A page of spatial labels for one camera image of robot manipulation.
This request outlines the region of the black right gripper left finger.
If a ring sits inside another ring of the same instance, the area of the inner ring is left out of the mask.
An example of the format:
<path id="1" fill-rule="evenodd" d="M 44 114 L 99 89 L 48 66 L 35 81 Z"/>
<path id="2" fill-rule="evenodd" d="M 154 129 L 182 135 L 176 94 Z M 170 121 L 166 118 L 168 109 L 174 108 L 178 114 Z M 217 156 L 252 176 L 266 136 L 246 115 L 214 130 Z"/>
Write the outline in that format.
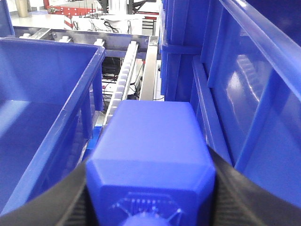
<path id="1" fill-rule="evenodd" d="M 2 226 L 93 226 L 85 162 L 65 179 L 20 208 L 0 217 Z"/>

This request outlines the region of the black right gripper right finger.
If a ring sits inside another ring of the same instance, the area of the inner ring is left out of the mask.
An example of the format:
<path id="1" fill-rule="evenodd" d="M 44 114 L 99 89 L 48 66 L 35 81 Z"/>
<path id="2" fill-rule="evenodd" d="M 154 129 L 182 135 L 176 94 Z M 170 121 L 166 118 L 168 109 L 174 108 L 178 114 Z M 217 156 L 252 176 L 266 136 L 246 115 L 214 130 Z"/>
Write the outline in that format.
<path id="1" fill-rule="evenodd" d="M 259 187 L 212 148 L 216 176 L 212 226 L 299 226 L 301 209 Z"/>

